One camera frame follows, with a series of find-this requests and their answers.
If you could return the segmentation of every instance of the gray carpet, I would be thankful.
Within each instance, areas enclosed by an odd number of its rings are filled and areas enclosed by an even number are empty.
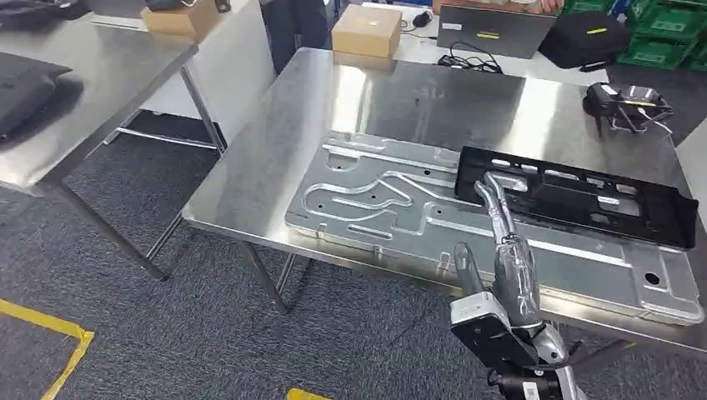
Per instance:
[[[138,128],[198,130],[145,117]],[[204,150],[120,137],[68,180],[146,251],[215,161]],[[285,255],[260,249],[272,273]],[[481,363],[449,332],[449,298],[406,282],[299,259],[275,312],[228,239],[181,227],[155,282],[50,197],[0,190],[0,297],[74,321],[96,338],[60,399],[495,399]],[[38,398],[75,342],[0,319],[0,397]],[[608,339],[564,327],[585,350]],[[646,348],[580,377],[593,399],[704,398],[707,365]]]

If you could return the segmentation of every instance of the brown box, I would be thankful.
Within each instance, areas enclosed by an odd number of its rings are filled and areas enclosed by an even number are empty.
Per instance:
[[[332,29],[335,52],[391,58],[400,42],[398,10],[349,4]]]
[[[192,7],[167,11],[145,8],[140,15],[150,32],[184,36],[195,42],[201,42],[218,23],[215,0],[198,0]]]

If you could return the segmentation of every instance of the black bag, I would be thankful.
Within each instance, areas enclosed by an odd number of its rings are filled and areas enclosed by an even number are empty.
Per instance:
[[[0,0],[0,28],[35,28],[54,20],[76,19],[87,12],[81,0]]]
[[[629,45],[631,31],[606,12],[560,15],[539,51],[560,68],[594,71],[614,63]]]
[[[187,4],[195,3],[193,0],[145,0],[150,11],[164,11],[164,10],[174,10],[177,8],[182,8]]]

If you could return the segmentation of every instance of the robotic hand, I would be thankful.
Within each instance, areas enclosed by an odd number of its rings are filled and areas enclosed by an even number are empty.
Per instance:
[[[452,302],[452,332],[490,368],[489,385],[508,400],[586,400],[574,381],[559,332],[540,316],[533,253],[515,230],[503,187],[489,173],[474,191],[484,200],[494,230],[493,291],[484,289],[466,243],[454,248],[466,297]]]

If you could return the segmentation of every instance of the metal table leg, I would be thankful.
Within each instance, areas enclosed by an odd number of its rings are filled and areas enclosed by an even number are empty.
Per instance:
[[[581,358],[578,362],[575,362],[574,371],[578,374],[590,373],[620,360],[623,356],[635,351],[637,348],[638,345],[636,343],[623,339],[617,340]]]
[[[286,314],[288,312],[288,309],[285,307],[283,298],[282,296],[280,296],[280,292],[273,284],[273,280],[270,278],[270,275],[268,275],[268,271],[265,269],[263,260],[260,259],[258,251],[255,250],[253,244],[249,242],[238,241],[238,247],[243,251],[243,254],[245,254],[246,258],[250,262],[250,266],[253,267],[253,272],[255,273],[255,276],[265,286],[265,291],[268,292],[270,301],[275,304],[275,306],[282,314]]]
[[[157,256],[160,250],[162,250],[162,247],[164,246],[165,243],[167,243],[167,240],[172,236],[175,230],[179,228],[179,224],[182,223],[182,210],[179,210],[179,213],[177,214],[176,217],[169,223],[167,226],[167,229],[162,232],[162,235],[157,239],[155,244],[153,245],[153,248],[150,249],[148,252],[148,255],[145,256],[148,260],[152,261],[154,258]]]
[[[110,226],[103,218],[101,218],[98,213],[91,208],[86,202],[83,201],[71,188],[66,186],[63,182],[56,186],[55,192],[61,197],[66,203],[68,203],[73,209],[76,210],[79,216],[83,218],[86,222],[91,223],[93,226],[98,228],[104,235],[108,236],[118,247],[123,250],[128,257],[130,257],[138,266],[142,269],[148,271],[148,273],[156,279],[166,280],[168,276],[155,267],[149,260],[147,260],[140,252],[124,237],[120,236],[120,233],[115,230],[114,227]]]
[[[120,134],[119,129],[120,129],[120,128],[125,128],[125,127],[127,127],[128,125],[130,125],[130,123],[131,123],[135,118],[137,118],[138,115],[140,115],[140,112],[141,112],[141,111],[142,111],[142,110],[141,110],[140,108],[138,108],[137,110],[135,110],[135,112],[133,112],[132,114],[130,114],[130,117],[128,117],[128,119],[126,119],[125,121],[123,121],[123,123],[120,124],[120,127],[119,127],[118,129],[112,131],[111,134],[108,135],[108,137],[106,137],[105,139],[103,139],[103,144],[105,144],[105,145],[111,144],[116,138],[118,138],[118,135]]]
[[[226,139],[223,138],[221,133],[216,128],[216,125],[213,124],[211,116],[208,115],[206,104],[204,103],[201,94],[199,94],[198,92],[196,84],[194,83],[194,80],[192,78],[192,74],[189,72],[187,66],[183,66],[182,69],[180,69],[179,71],[182,74],[182,80],[184,80],[184,85],[186,85],[187,90],[189,90],[189,96],[192,97],[194,105],[197,107],[197,111],[203,121],[203,125],[206,127],[208,135],[211,137],[213,144],[216,145],[219,154],[223,154],[226,151],[228,144],[226,143]]]

